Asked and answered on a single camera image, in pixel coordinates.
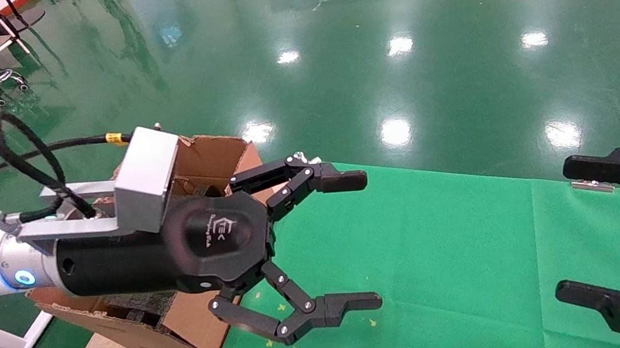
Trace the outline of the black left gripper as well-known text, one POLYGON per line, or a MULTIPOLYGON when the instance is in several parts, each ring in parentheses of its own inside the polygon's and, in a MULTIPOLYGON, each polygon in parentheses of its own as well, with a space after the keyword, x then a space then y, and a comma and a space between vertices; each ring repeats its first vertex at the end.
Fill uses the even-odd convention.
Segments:
POLYGON ((238 329, 292 345, 318 328, 337 328, 350 311, 381 308, 374 292, 332 293, 311 298, 272 261, 272 222, 280 221, 312 192, 361 191, 363 170, 341 172, 330 162, 296 156, 262 164, 229 179, 233 195, 171 201, 158 233, 59 240, 56 262, 64 288, 77 296, 220 289, 209 311, 238 329), (266 207, 252 197, 280 185, 266 207), (268 281, 294 307, 277 320, 233 302, 239 289, 268 281))

